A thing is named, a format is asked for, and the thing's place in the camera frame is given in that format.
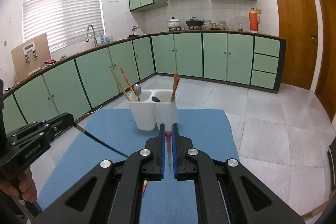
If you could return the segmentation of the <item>person's left hand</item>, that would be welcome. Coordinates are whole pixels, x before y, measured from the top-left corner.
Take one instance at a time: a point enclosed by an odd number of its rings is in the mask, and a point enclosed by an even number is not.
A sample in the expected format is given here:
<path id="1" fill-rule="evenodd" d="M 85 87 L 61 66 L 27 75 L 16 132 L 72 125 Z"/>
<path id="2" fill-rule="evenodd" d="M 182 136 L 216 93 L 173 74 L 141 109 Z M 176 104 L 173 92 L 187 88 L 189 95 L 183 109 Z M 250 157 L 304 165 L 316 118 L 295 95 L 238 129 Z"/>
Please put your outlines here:
<path id="1" fill-rule="evenodd" d="M 33 180 L 33 174 L 28 167 L 22 173 L 18 174 L 14 184 L 5 178 L 1 173 L 1 191 L 8 196 L 21 196 L 25 201 L 34 203 L 37 200 L 38 193 Z"/>

